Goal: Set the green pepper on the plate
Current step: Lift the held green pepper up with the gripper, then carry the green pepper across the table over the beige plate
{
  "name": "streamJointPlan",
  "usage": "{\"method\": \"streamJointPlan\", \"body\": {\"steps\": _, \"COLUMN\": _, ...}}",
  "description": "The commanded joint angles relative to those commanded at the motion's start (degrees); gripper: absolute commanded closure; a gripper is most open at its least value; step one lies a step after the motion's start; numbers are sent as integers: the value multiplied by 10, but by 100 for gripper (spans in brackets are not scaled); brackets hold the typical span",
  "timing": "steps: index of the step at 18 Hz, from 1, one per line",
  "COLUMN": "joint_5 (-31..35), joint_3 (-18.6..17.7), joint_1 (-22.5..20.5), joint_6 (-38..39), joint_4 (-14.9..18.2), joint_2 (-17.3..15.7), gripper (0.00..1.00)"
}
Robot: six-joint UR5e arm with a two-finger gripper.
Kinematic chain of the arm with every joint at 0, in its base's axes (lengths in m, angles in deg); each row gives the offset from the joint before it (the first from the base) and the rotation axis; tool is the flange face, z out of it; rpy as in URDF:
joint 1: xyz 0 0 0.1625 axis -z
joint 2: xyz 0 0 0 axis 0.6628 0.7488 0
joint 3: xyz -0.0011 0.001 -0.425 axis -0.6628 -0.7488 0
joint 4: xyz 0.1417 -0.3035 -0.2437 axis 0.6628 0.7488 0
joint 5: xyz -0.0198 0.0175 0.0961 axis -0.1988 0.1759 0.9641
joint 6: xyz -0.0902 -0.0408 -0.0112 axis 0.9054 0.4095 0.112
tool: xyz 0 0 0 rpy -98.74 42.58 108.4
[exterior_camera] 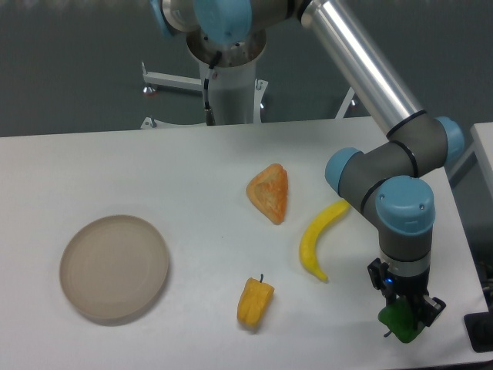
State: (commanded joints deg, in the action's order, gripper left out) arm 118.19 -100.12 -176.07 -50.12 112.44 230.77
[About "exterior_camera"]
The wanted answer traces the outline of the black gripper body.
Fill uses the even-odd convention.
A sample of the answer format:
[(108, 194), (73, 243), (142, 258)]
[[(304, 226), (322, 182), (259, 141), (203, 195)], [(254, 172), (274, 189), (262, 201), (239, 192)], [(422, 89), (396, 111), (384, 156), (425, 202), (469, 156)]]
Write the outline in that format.
[(367, 270), (373, 287), (380, 292), (382, 288), (393, 288), (398, 297), (405, 297), (406, 299), (414, 294), (429, 295), (430, 268), (420, 274), (404, 277), (392, 273), (387, 262), (376, 258), (367, 266)]

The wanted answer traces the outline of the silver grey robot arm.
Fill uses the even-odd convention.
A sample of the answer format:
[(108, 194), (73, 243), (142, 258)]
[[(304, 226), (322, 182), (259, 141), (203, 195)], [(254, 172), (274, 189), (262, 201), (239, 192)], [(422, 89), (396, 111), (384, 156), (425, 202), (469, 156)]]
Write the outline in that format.
[(445, 304), (428, 293), (435, 208), (423, 176), (461, 154), (458, 124), (427, 114), (343, 1), (153, 1), (150, 7), (164, 35), (186, 35), (200, 64), (210, 126), (254, 121), (253, 69), (269, 27), (297, 18), (315, 34), (387, 137), (369, 153), (338, 150), (326, 180), (377, 228), (381, 255), (368, 272), (387, 307), (404, 301), (412, 328), (430, 326)]

